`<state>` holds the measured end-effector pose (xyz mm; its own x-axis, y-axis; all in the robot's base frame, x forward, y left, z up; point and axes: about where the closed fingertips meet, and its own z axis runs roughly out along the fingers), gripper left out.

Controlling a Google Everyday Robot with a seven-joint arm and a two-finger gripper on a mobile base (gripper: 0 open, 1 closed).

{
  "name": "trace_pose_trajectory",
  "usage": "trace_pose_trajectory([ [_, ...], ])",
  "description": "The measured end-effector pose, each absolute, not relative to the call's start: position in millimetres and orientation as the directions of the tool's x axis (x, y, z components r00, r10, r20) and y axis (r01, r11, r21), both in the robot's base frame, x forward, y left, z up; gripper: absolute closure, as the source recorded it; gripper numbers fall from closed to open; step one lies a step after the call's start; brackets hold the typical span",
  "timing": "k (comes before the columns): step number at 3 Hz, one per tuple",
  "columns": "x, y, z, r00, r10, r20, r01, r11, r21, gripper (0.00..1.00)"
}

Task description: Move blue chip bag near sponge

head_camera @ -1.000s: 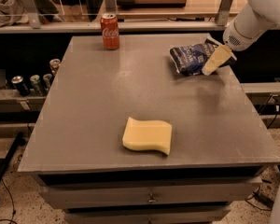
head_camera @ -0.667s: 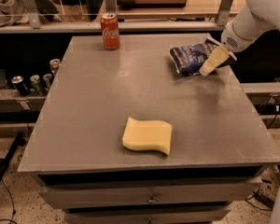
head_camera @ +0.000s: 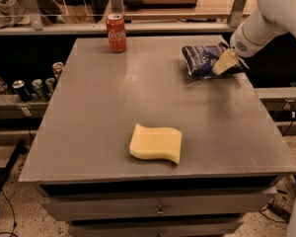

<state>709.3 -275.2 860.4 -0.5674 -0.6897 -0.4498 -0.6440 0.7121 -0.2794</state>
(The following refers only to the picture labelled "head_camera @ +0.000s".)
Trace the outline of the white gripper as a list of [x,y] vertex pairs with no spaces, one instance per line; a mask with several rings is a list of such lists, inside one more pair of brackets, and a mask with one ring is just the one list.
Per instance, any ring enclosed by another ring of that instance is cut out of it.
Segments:
[[230,47],[226,49],[216,61],[212,72],[221,75],[234,67],[241,57],[252,57],[262,50],[269,41],[269,32],[266,27],[254,24],[241,24],[230,38]]

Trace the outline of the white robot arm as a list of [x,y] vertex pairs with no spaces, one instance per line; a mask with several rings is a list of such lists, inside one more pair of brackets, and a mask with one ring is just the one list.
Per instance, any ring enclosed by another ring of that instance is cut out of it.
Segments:
[[229,48],[220,55],[212,73],[223,74],[286,33],[296,39],[296,0],[257,0],[257,8],[233,32]]

